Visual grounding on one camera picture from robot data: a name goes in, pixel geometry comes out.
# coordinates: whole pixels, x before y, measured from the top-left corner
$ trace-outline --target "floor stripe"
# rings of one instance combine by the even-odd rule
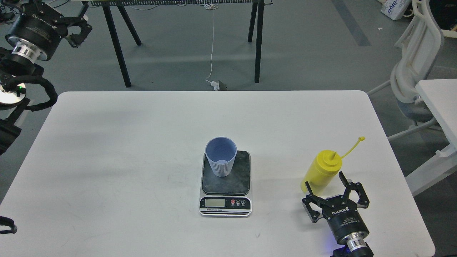
[[[347,6],[344,4],[343,0],[332,0],[332,3],[346,24],[346,27],[349,29],[349,32],[351,32],[352,37],[356,40],[357,45],[371,46],[370,41],[368,41],[368,38],[363,33],[362,29],[352,16],[349,9],[347,9]]]

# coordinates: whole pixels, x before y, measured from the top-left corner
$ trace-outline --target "bottle cap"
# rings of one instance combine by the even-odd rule
[[[316,157],[316,168],[325,176],[334,176],[341,169],[343,160],[337,152],[323,150]]]

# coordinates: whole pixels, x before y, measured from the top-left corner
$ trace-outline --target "ribbed cup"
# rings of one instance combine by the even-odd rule
[[[205,155],[213,173],[218,177],[225,177],[232,171],[236,145],[229,138],[217,137],[208,142]]]

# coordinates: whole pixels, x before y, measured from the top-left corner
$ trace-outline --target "black scale platform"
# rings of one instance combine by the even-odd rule
[[[237,151],[232,171],[226,177],[216,176],[204,155],[202,190],[207,195],[243,196],[250,189],[250,156]]]

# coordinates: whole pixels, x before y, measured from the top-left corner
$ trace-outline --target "white table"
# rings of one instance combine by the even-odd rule
[[[457,170],[457,79],[421,80],[417,91],[446,135],[449,145],[406,177],[414,196]]]
[[[198,212],[204,147],[216,136],[250,152],[253,212]],[[67,92],[51,110],[0,214],[18,226],[3,256],[313,256],[340,246],[312,224],[300,189],[324,149],[370,199],[375,256],[435,248],[362,91]],[[336,177],[325,197],[343,193]]]

